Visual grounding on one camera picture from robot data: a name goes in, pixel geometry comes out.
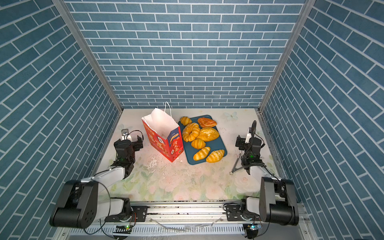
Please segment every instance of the tile wall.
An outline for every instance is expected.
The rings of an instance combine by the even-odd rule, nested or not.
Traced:
[[[118,113],[51,0],[1,0],[0,36],[0,239],[50,239]]]
[[[304,0],[66,0],[124,108],[258,107]]]
[[[317,0],[265,109],[319,239],[384,239],[383,13]]]

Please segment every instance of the bread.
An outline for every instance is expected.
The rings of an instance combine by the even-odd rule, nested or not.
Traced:
[[[205,147],[205,142],[201,139],[195,139],[192,141],[191,146],[196,149],[202,149],[203,147]]]
[[[210,147],[204,147],[200,151],[198,151],[194,156],[193,160],[199,161],[201,159],[204,159],[208,156],[209,151],[211,151]]]
[[[196,139],[196,137],[199,135],[199,133],[200,133],[199,125],[197,123],[193,122],[193,123],[190,123],[187,126],[185,126],[183,133],[182,133],[182,137],[183,137],[184,141],[192,142],[193,140]]]
[[[200,127],[214,127],[217,125],[217,122],[210,118],[199,118],[197,122],[200,124]]]
[[[204,142],[209,142],[218,138],[220,134],[218,131],[212,127],[204,127],[200,130],[199,135],[196,138],[203,140]]]
[[[187,126],[188,124],[192,123],[192,120],[189,117],[182,117],[180,118],[180,122],[184,126]]]
[[[208,157],[207,162],[213,163],[220,161],[224,156],[224,149],[213,151]]]

